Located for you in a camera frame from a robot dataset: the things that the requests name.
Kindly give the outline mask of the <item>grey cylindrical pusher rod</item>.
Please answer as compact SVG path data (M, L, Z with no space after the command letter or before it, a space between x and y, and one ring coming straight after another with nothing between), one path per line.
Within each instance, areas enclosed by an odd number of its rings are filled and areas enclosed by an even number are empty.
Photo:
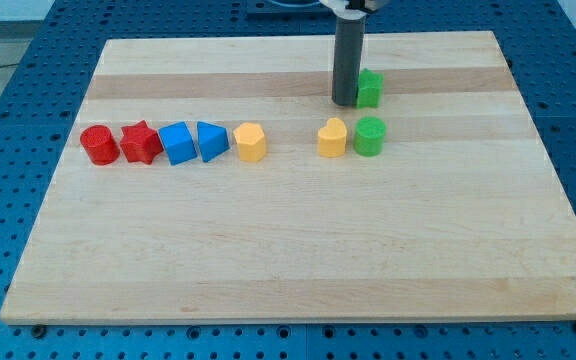
M365 17L337 19L332 77L332 101L336 105L356 105L364 34Z

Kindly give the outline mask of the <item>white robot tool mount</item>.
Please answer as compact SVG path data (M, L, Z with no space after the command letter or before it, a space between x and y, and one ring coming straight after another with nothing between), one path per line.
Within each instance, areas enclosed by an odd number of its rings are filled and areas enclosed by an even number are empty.
M391 0L320 0L341 19L362 19L379 11L391 3Z

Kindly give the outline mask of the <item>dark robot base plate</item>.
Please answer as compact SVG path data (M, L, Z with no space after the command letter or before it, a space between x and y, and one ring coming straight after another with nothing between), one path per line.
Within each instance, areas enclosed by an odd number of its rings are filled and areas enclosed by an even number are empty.
M331 14L319 0L245 0L248 18L309 17Z

